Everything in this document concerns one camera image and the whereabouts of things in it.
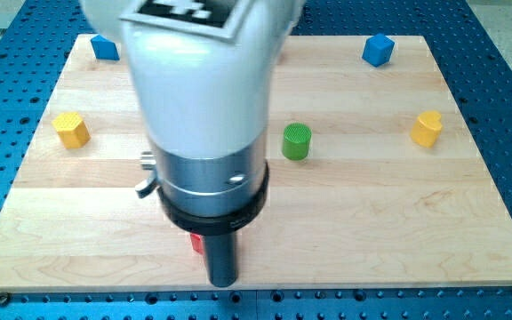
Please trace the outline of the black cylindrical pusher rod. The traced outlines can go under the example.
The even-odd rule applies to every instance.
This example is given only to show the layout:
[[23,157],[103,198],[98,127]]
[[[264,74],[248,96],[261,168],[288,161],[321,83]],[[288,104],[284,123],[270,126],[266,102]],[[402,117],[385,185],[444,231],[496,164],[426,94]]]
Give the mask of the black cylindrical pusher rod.
[[210,283],[228,287],[237,280],[236,234],[203,236],[204,264]]

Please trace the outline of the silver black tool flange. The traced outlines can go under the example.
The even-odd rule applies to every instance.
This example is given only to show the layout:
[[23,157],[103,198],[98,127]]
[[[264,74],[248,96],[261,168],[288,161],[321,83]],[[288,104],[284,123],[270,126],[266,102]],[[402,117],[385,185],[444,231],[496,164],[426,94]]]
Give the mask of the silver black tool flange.
[[268,194],[266,134],[223,157],[186,158],[153,145],[140,155],[149,176],[135,187],[140,198],[157,192],[167,218],[202,236],[233,233],[254,220]]

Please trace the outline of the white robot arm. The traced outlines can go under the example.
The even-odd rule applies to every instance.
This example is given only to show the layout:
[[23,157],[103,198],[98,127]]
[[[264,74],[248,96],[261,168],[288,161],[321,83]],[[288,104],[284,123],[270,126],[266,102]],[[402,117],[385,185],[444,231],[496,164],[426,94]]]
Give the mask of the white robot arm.
[[302,0],[93,1],[91,26],[126,55],[150,149],[139,196],[200,235],[211,284],[237,278],[236,232],[267,197],[272,71]]

